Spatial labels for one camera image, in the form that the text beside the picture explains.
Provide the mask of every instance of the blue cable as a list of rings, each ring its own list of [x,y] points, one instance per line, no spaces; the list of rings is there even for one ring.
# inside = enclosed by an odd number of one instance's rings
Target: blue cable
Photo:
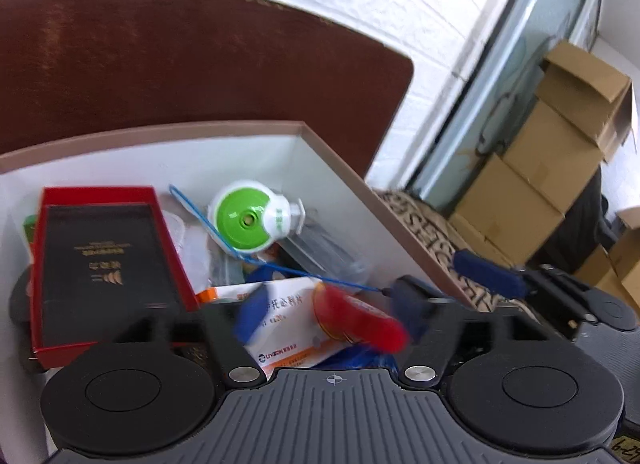
[[[218,230],[213,226],[213,224],[209,221],[209,219],[197,208],[197,206],[189,200],[189,198],[183,194],[179,189],[177,189],[173,184],[169,185],[169,193],[178,200],[188,211],[194,214],[198,220],[202,223],[202,225],[207,229],[210,235],[214,235],[215,238],[222,242],[226,249],[236,258],[242,260],[243,262],[247,262],[249,264],[254,264],[255,266],[264,266],[269,267],[270,269],[274,269],[281,273],[287,273],[289,275],[294,275],[297,277],[311,277],[314,279],[321,280],[323,282],[328,282],[330,284],[338,284],[338,285],[346,285],[347,287],[355,287],[356,289],[363,289],[364,291],[379,291],[377,287],[370,287],[369,285],[361,285],[361,284],[352,284],[351,282],[345,282],[342,280],[332,279],[329,277],[323,277],[321,275],[314,275],[313,273],[308,273],[306,271],[298,271],[297,269],[289,269],[289,267],[282,267],[277,264],[272,264],[270,262],[263,262],[262,260],[258,260],[255,257],[251,257],[245,255],[244,253],[240,253],[237,251],[226,239],[218,232]]]

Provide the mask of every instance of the brown wooden board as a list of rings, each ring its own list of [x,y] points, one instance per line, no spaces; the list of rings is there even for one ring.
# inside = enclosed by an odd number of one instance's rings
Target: brown wooden board
[[[372,38],[265,0],[0,0],[0,66],[0,153],[267,118],[306,121],[360,175],[413,73]]]

